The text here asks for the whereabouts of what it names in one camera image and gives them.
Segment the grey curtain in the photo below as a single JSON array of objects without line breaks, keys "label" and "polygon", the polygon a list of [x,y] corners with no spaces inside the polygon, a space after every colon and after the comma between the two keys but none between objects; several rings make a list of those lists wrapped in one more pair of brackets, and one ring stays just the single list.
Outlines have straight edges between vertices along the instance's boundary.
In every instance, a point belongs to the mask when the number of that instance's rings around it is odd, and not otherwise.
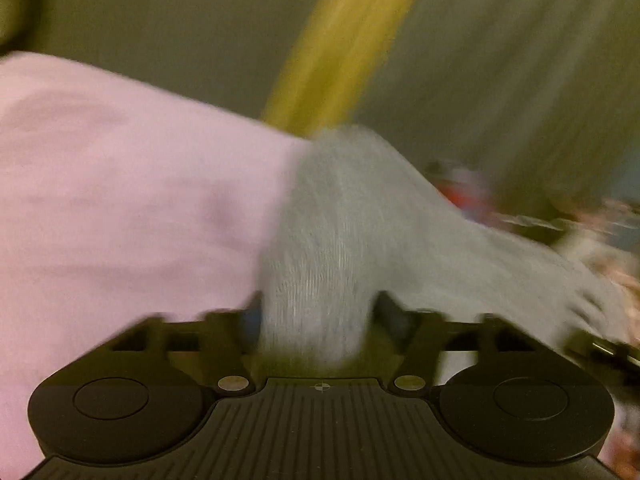
[{"label": "grey curtain", "polygon": [[[262,119],[318,0],[46,0],[43,52]],[[585,200],[639,146],[639,0],[414,0],[349,122],[507,210]]]}]

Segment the pink bed sheet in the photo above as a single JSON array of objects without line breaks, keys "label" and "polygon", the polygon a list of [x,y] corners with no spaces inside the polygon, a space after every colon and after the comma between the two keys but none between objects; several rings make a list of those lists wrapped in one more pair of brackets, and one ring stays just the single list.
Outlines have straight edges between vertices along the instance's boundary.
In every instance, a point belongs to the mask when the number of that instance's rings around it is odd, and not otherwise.
[{"label": "pink bed sheet", "polygon": [[1,61],[1,474],[43,378],[137,318],[234,308],[306,142],[77,62]]}]

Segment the yellow curtain stripe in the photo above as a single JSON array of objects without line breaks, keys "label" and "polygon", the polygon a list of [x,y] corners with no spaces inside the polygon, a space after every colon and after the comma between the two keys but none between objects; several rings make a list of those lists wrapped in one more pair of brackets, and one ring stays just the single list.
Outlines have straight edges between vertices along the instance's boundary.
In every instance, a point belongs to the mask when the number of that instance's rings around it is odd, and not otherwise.
[{"label": "yellow curtain stripe", "polygon": [[282,66],[262,121],[311,136],[349,121],[414,0],[318,0]]}]

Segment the grey knit pants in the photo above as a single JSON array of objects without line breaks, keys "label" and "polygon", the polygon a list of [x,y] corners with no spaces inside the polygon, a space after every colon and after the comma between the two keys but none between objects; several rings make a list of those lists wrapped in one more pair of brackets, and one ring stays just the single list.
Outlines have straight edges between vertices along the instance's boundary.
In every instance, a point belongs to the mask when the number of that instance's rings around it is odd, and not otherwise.
[{"label": "grey knit pants", "polygon": [[321,133],[262,256],[258,352],[273,375],[382,375],[380,292],[410,310],[505,318],[553,349],[576,328],[624,340],[622,290],[584,264],[473,222],[376,133]]}]

